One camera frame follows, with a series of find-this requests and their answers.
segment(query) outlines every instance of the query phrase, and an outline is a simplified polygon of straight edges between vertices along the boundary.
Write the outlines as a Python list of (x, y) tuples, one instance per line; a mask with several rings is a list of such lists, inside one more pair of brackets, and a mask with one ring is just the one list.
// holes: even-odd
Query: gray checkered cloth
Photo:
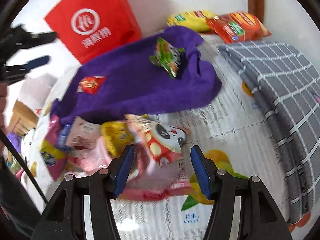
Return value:
[(267, 118), (278, 144), (290, 197), (290, 222), (320, 197), (320, 75), (284, 43), (249, 41), (219, 46)]

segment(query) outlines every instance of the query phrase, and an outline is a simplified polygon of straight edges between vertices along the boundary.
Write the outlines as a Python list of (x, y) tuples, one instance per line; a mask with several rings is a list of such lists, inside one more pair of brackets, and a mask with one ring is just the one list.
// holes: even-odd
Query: red snack bag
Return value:
[(85, 92), (88, 94), (95, 95), (106, 77), (104, 76), (96, 76), (96, 77), (85, 77), (83, 80), (79, 82), (77, 92)]
[(225, 43), (255, 41), (271, 35), (259, 19), (250, 13), (230, 13), (214, 16), (206, 21)]
[(141, 38), (127, 0), (61, 0), (44, 20), (82, 64)]

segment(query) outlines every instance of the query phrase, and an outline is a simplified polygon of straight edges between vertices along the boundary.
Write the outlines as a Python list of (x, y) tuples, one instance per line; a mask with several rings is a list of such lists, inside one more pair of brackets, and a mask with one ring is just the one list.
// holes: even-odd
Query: yellow package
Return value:
[(105, 122), (101, 125), (101, 134), (112, 157), (119, 157), (125, 146), (134, 142), (133, 135), (123, 121)]
[(195, 32), (208, 32), (211, 29), (207, 25), (206, 18), (212, 18), (213, 16), (216, 16), (216, 14), (207, 10), (191, 11), (170, 15), (167, 22), (169, 26), (179, 25), (190, 28)]

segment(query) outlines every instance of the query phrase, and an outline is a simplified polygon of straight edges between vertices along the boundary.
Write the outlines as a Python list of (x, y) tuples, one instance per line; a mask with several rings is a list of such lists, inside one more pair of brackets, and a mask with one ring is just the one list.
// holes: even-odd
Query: black cable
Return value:
[(17, 162), (21, 165), (23, 170), (26, 172), (28, 175), (29, 179), (31, 180), (32, 184), (35, 186), (36, 190), (39, 192), (40, 196), (42, 197), (43, 201), (45, 204), (48, 204), (48, 201), (43, 194), (42, 190), (40, 189), (38, 183), (36, 182), (35, 178), (32, 176), (31, 171), (29, 170), (28, 166), (24, 163), (22, 157), (20, 154), (17, 152), (17, 150), (14, 148), (12, 143), (9, 141), (7, 136), (4, 134), (4, 132), (0, 129), (0, 140), (3, 142), (4, 146), (7, 147), (7, 149), (11, 152), (11, 154), (16, 158)]

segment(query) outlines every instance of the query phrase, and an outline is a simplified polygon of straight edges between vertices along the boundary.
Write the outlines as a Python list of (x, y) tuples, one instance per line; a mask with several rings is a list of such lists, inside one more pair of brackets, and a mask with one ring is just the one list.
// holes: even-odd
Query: purple towel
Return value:
[[(180, 78), (172, 79), (150, 63), (158, 37), (176, 48), (184, 48)], [(200, 60), (197, 46), (202, 37), (185, 27), (174, 26), (163, 33), (119, 47), (79, 68), (62, 101), (56, 100), (51, 115), (62, 125), (76, 116), (92, 123), (120, 120), (124, 114), (159, 114), (202, 107), (209, 104), (221, 88), (213, 66)], [(77, 93), (85, 77), (105, 76), (97, 94)]]

